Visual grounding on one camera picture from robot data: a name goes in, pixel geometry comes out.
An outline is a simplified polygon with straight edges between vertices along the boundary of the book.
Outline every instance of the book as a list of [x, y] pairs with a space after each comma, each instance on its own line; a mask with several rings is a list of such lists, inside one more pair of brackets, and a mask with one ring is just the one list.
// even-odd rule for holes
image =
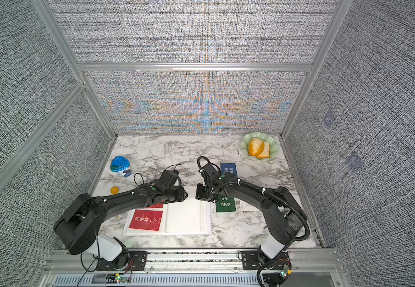
[[[222, 174], [230, 172], [234, 175], [238, 175], [236, 172], [236, 164], [220, 163], [220, 170]], [[215, 203], [216, 212], [233, 212], [236, 211], [236, 205], [234, 204], [233, 197], [219, 197]]]
[[[150, 235], [208, 235], [211, 233], [210, 202], [197, 200], [196, 187], [185, 187], [188, 197], [180, 203], [163, 204], [161, 208], [138, 209], [128, 212], [123, 236]], [[158, 230], [133, 228], [135, 213], [141, 211], [159, 211], [162, 213]]]
[[142, 230], [160, 229], [163, 212], [158, 210], [135, 210], [130, 228]]

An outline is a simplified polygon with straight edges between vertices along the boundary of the metal base plate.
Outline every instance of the metal base plate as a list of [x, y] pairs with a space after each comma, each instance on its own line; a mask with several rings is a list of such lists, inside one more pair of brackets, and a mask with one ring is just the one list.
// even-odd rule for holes
[[[133, 263], [133, 271], [143, 271], [145, 269], [145, 263], [147, 262], [147, 251], [129, 251]], [[99, 266], [97, 267], [98, 271], [116, 271], [117, 273], [124, 272], [125, 270], [115, 270], [109, 265], [108, 261], [101, 260]]]
[[[262, 266], [262, 263], [258, 261], [258, 252], [257, 251], [241, 251], [242, 255], [242, 268], [244, 270], [258, 270]], [[289, 258], [289, 255], [285, 253], [282, 258]], [[280, 260], [277, 260], [274, 264], [267, 267], [267, 270], [279, 270], [283, 268], [283, 264]]]

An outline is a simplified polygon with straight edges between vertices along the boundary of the red book cover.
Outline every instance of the red book cover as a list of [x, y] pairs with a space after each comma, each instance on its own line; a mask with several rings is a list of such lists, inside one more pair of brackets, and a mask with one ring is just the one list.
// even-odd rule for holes
[[130, 228], [143, 229], [143, 230], [156, 230], [160, 229], [161, 218], [163, 217], [162, 211], [157, 210], [135, 210], [133, 220], [129, 225]]
[[144, 207], [144, 209], [160, 209], [163, 207], [163, 204], [154, 204], [152, 206], [149, 207]]

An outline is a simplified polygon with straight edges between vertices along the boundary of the wire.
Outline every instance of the wire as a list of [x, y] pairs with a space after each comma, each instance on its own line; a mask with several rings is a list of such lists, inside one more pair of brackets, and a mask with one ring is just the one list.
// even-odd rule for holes
[[144, 181], [144, 177], [140, 174], [140, 173], [136, 173], [136, 174], [134, 174], [134, 183], [136, 184], [136, 186], [141, 186], [142, 184], [140, 184], [140, 185], [138, 185], [137, 184], [137, 182], [136, 182], [136, 175], [140, 175], [140, 178], [142, 178], [142, 184], [144, 184], [145, 183], [145, 181]]
[[129, 280], [131, 279], [131, 276], [133, 275], [133, 264], [134, 264], [134, 261], [131, 263], [131, 270], [129, 271], [129, 278], [127, 279], [127, 283], [129, 283]]
[[181, 165], [181, 164], [173, 164], [173, 165], [170, 165], [170, 166], [168, 166], [167, 168], [165, 168], [164, 170], [169, 169], [171, 166], [173, 166], [173, 167], [174, 167], [174, 169], [173, 169], [173, 170], [176, 170], [177, 165]]
[[128, 261], [128, 263], [129, 263], [129, 265], [127, 266], [126, 271], [122, 275], [126, 274], [126, 272], [129, 269], [129, 267], [131, 267], [131, 269], [133, 268], [134, 261], [132, 263], [131, 263], [131, 261]]
[[86, 267], [83, 265], [83, 257], [82, 257], [83, 252], [82, 252], [82, 253], [80, 254], [80, 262], [82, 263], [82, 266], [83, 266], [84, 270], [86, 270], [85, 272], [94, 272], [94, 271], [96, 271], [96, 270], [97, 270], [97, 267], [99, 267], [99, 262], [100, 262], [99, 239], [97, 238], [97, 232], [96, 232], [96, 227], [94, 226], [94, 221], [93, 221], [92, 226], [93, 226], [94, 235], [96, 236], [96, 244], [97, 244], [97, 258], [94, 258], [94, 259], [97, 259], [97, 264], [96, 264], [96, 268], [94, 268], [94, 270], [89, 270], [89, 267], [91, 267], [91, 266], [89, 266], [88, 268], [86, 268]]
[[285, 250], [287, 250], [291, 244], [292, 243], [285, 245], [284, 248], [282, 248], [282, 250], [279, 251], [279, 253], [276, 256], [273, 257], [273, 259], [270, 259], [268, 262], [263, 264], [263, 266], [258, 268], [258, 270], [257, 270], [257, 281], [258, 281], [258, 284], [260, 285], [260, 287], [265, 287], [265, 285], [263, 285], [263, 283], [262, 283], [262, 280], [260, 279], [260, 273], [262, 272], [262, 270], [265, 269], [267, 266], [269, 266], [269, 265], [273, 264], [274, 262], [276, 262], [279, 259], [279, 257], [284, 255]]
[[303, 215], [301, 215], [299, 212], [297, 212], [295, 210], [295, 208], [293, 208], [293, 206], [291, 206], [290, 204], [288, 204], [283, 198], [275, 195], [273, 192], [268, 192], [268, 191], [264, 191], [264, 194], [267, 194], [269, 196], [271, 196], [274, 199], [279, 200], [283, 205], [285, 205], [286, 207], [288, 207], [293, 213], [296, 214], [296, 216], [298, 217], [298, 219], [302, 222], [303, 227], [305, 228], [305, 234], [303, 234], [303, 236], [300, 237], [296, 237], [293, 239], [293, 241], [303, 241], [305, 239], [307, 239], [309, 237], [309, 226], [308, 226], [308, 222], [306, 222], [305, 218], [303, 217]]
[[[93, 265], [93, 263], [94, 263], [94, 261], [96, 261], [96, 259], [97, 258], [94, 258], [94, 260], [91, 262], [91, 264], [89, 265], [89, 267], [88, 267], [88, 269]], [[86, 269], [85, 268], [85, 272], [83, 273], [83, 275], [82, 275], [82, 278], [80, 278], [80, 280], [78, 281], [78, 283], [77, 283], [77, 287], [78, 287], [78, 284], [80, 284], [80, 282], [82, 281], [82, 279], [83, 279], [83, 277], [85, 276], [85, 274], [86, 274], [86, 272], [88, 271], [88, 269]]]
[[198, 164], [199, 169], [201, 170], [201, 164], [199, 163], [201, 159], [204, 159], [205, 161], [207, 161], [208, 164], [212, 164], [213, 166], [215, 166], [217, 168], [217, 171], [220, 172], [220, 167], [218, 167], [218, 165], [213, 164], [210, 162], [209, 158], [200, 156], [197, 160], [196, 163]]
[[[232, 186], [232, 185], [236, 185], [236, 184], [238, 184], [238, 182], [236, 182], [236, 181], [225, 182], [225, 183], [222, 183], [221, 185], [219, 185], [218, 187], [214, 188], [211, 192], [213, 194], [215, 194], [216, 191], [220, 190], [222, 187]], [[257, 192], [262, 193], [262, 188], [261, 187], [257, 187], [257, 186], [255, 186], [251, 183], [246, 182], [246, 181], [242, 181], [240, 183], [240, 185], [250, 187], [250, 188], [256, 190]], [[302, 222], [303, 227], [305, 228], [305, 234], [303, 236], [294, 238], [293, 241], [303, 241], [303, 240], [309, 238], [309, 226], [308, 226], [308, 223], [307, 223], [306, 219], [303, 217], [303, 215], [301, 215], [299, 212], [297, 212], [293, 206], [288, 204], [284, 200], [284, 198], [281, 198], [280, 196], [277, 196], [273, 192], [263, 191], [263, 194], [269, 195], [272, 198], [280, 201], [282, 203], [282, 205], [288, 207], [293, 213], [295, 213], [295, 215], [298, 217], [298, 219]]]

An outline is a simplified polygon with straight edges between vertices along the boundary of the blue container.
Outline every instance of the blue container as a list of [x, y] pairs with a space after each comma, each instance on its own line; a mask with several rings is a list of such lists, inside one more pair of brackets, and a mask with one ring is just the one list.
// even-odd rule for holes
[[112, 160], [112, 163], [110, 164], [110, 170], [112, 172], [118, 173], [118, 175], [123, 177], [128, 177], [131, 175], [129, 171], [129, 161], [122, 156], [117, 156]]

